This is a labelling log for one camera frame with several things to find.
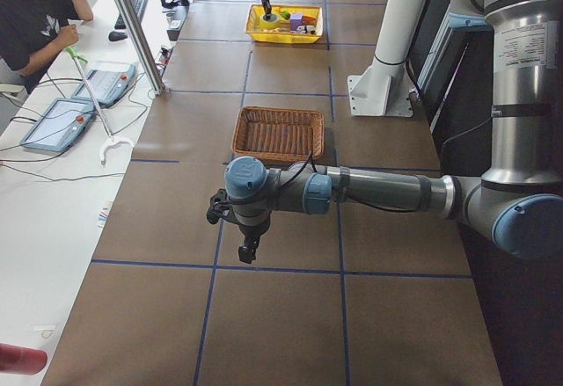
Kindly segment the yellow clear tape roll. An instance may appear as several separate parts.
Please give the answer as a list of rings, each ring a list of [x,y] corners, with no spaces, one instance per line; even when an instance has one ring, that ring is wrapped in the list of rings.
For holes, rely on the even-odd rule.
[[[259,29],[262,31],[270,31],[279,28],[282,24],[282,18],[275,13],[264,14],[259,19]]]

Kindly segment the yellow plastic woven basket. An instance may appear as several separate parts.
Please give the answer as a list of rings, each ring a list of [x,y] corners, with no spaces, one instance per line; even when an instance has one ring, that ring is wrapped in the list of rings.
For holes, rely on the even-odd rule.
[[[273,5],[272,11],[282,18],[281,26],[275,30],[262,31],[259,29],[259,19],[265,14],[263,7],[260,4],[250,6],[245,32],[253,40],[276,44],[313,44],[323,35],[323,9],[319,6]],[[290,30],[289,20],[281,16],[281,11],[303,14],[303,25],[299,27],[298,31]]]

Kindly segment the brown wicker basket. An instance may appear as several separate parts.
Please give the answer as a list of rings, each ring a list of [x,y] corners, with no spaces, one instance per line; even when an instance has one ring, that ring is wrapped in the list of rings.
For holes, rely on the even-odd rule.
[[[312,110],[245,106],[240,109],[231,148],[238,156],[273,163],[318,159],[325,148],[324,115]]]

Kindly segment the purple toy block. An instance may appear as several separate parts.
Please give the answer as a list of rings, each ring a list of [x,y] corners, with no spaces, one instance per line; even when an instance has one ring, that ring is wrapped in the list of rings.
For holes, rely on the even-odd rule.
[[[303,25],[303,14],[302,13],[291,13],[289,16],[289,25],[292,32],[299,30],[299,27]]]

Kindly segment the black keyboard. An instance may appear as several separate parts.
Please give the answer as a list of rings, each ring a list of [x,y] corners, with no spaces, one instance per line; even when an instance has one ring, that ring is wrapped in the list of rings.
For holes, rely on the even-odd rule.
[[[131,4],[133,5],[133,9],[135,11],[135,15],[137,16],[139,21],[143,20],[143,14],[145,12],[146,6],[147,6],[147,2],[148,0],[130,0]],[[119,15],[115,24],[114,24],[114,29],[115,30],[125,30],[126,29],[126,24],[125,21],[122,17],[122,15]]]

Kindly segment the black computer mouse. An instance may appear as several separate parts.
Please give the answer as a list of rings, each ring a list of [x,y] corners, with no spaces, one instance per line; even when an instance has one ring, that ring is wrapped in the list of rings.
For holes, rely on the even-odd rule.
[[[116,42],[116,41],[120,41],[120,40],[125,40],[128,37],[128,35],[124,32],[119,32],[119,31],[111,31],[108,34],[108,40],[110,42]]]

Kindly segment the far teach pendant tablet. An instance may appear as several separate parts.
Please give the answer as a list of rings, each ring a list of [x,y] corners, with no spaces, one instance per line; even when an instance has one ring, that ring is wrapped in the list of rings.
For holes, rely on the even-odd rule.
[[[135,80],[136,66],[127,62],[93,61],[81,64],[101,108],[118,102]]]

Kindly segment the teach pendant tablet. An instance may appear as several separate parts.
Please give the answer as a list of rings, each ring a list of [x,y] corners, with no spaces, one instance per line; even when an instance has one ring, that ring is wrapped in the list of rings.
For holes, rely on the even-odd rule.
[[[135,80],[136,66],[127,62],[93,61],[81,64],[101,108],[118,102]]]
[[[95,118],[90,100],[57,98],[20,141],[26,149],[58,153],[70,148]]]

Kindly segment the white reacher grabber stick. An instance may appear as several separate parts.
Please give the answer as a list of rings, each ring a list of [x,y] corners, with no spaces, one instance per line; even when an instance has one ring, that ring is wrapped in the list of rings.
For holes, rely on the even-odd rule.
[[[91,101],[94,105],[94,108],[102,122],[102,126],[106,132],[107,135],[107,139],[105,140],[105,142],[102,144],[102,146],[99,149],[99,160],[100,163],[102,165],[106,164],[106,153],[108,150],[110,150],[111,148],[117,147],[118,145],[125,143],[128,144],[131,148],[133,148],[135,146],[135,143],[127,138],[127,137],[122,137],[122,136],[118,136],[115,135],[112,131],[112,129],[109,126],[109,123],[106,120],[106,116],[103,113],[98,99],[96,98],[95,95],[95,91],[93,90],[90,81],[87,78],[87,75],[84,73],[83,67],[80,63],[80,61],[86,62],[86,60],[83,58],[83,56],[79,55],[74,49],[73,47],[66,47],[65,51],[70,55],[70,57],[72,58],[73,62],[75,63],[77,70],[82,78],[82,81],[84,83],[84,87],[86,88],[86,90],[89,93],[89,96],[91,98]]]

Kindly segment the near teach pendant tablet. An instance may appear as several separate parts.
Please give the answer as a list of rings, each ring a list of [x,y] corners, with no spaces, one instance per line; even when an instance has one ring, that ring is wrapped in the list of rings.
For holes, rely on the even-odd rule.
[[[26,149],[58,153],[70,148],[95,118],[90,100],[57,98],[20,141]]]

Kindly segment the person in black shirt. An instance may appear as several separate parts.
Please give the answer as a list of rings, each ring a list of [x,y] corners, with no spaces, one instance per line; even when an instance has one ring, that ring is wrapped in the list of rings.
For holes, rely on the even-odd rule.
[[[87,0],[1,0],[1,58],[23,78],[27,92],[78,42],[74,20],[93,20]]]

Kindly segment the red cylinder object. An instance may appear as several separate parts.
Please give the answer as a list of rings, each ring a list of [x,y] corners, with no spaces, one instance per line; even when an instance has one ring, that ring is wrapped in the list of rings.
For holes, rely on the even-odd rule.
[[[48,355],[42,350],[1,344],[0,370],[2,373],[35,375],[47,365],[47,362]]]

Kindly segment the aluminium frame post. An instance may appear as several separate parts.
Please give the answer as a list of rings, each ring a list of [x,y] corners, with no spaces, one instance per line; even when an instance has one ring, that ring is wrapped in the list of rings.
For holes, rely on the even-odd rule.
[[[124,19],[131,39],[144,72],[150,81],[154,94],[159,96],[165,91],[165,84],[157,68],[149,43],[144,35],[139,18],[136,15],[131,0],[114,0],[119,13]]]

